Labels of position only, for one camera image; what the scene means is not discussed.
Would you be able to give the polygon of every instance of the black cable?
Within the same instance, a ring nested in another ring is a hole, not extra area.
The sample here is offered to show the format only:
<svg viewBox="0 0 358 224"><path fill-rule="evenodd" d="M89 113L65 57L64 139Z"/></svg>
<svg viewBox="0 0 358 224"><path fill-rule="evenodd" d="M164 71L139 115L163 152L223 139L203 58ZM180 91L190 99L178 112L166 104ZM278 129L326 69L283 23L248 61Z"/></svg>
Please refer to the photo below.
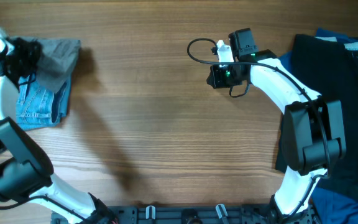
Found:
<svg viewBox="0 0 358 224"><path fill-rule="evenodd" d="M329 150L328 150L328 143L327 143L327 135L326 135L326 131L324 129L324 124L323 124L323 120L321 119L318 110L316 109L316 107L313 104L313 101L311 100L311 98L309 97L309 95L306 93L305 89L303 89L301 86L299 86L299 84L297 84L296 81L294 81L294 79L292 79L289 75L287 75L285 72L281 71L280 69L278 69L277 67L273 67L271 65L267 65L264 63L258 63L258 62L209 62L209 61L204 61L204 60L200 60L198 58L195 58L194 56L192 56L192 54L190 53L190 47L192 44L194 44L197 41L208 41L208 42L212 42L216 49L218 49L218 46L216 45L214 40L208 39L208 38L199 38L199 39L195 39L192 40L188 46L187 46L187 54L189 55L189 57L191 59L193 59L196 62L199 63L205 63L208 65L258 65L258 66L262 66L262 67L266 67L269 69L272 69L275 72L280 73L281 75L283 75L285 78L287 78L290 82L292 82L292 84L299 89L299 91L301 92L301 94L303 96L305 96L305 98L308 100L308 103L311 107L311 110L313 111L314 116L317 119L318 122L318 126L320 129L320 133L321 133L321 137L323 139L323 146L324 146L324 153L325 153L325 158L326 158L326 163L327 163L327 174L326 175L315 175L311 178L311 182L308 186L308 189L306 191L306 194L303 196L302 200L299 202L299 204L295 207L295 209L287 216L288 218L294 216L298 210L300 209L300 207L302 207L302 205L304 204L304 202L306 201L307 197L309 196L311 189L313 188L314 184L316 183L316 179L317 178L323 178L323 179L328 179L331 176L331 160L329 158Z"/></svg>
<svg viewBox="0 0 358 224"><path fill-rule="evenodd" d="M245 94L247 94L248 93L248 91L249 91L249 83L247 83L247 87L246 87L246 90L244 91L244 93L242 93L242 94L240 94L240 95L236 95L236 96L232 96L231 95L231 92L233 91L233 86L230 86L230 90L229 90L229 95L231 96L231 97L233 97L233 98L238 98L238 97L240 97L240 96L244 96Z"/></svg>
<svg viewBox="0 0 358 224"><path fill-rule="evenodd" d="M81 215L77 214L77 213L74 212L73 210L70 210L70 209L66 208L65 206L63 206L62 204L56 202L55 200L50 199L50 198L47 197L47 196L35 196L35 197L28 198L27 200L25 200L25 201L23 201L23 202L17 202L17 203L15 203L15 204L13 204L13 205L0 206L0 210L9 210L9 209L12 209L12 208L16 208L16 207L18 207L18 206L21 206L21 205L23 205L23 204L25 204L25 203L27 203L27 202L30 202L30 201L32 201L32 200L35 200L35 199L44 199L44 200L46 200L47 202L51 202L51 203L53 203L54 205L56 205L56 206L60 207L61 209L63 209L64 211L66 211L66 212L68 212L68 213L70 213L70 214L72 214L72 215L78 217L79 219L81 219L81 220L87 222L86 218L84 218L84 217L82 217Z"/></svg>
<svg viewBox="0 0 358 224"><path fill-rule="evenodd" d="M21 86L21 85L28 85L28 84L31 84L31 83L33 83L33 82L36 81L35 73L34 73L34 72L31 73L29 76L30 76L30 77L29 77L29 81L25 81L25 82L19 83L19 86Z"/></svg>

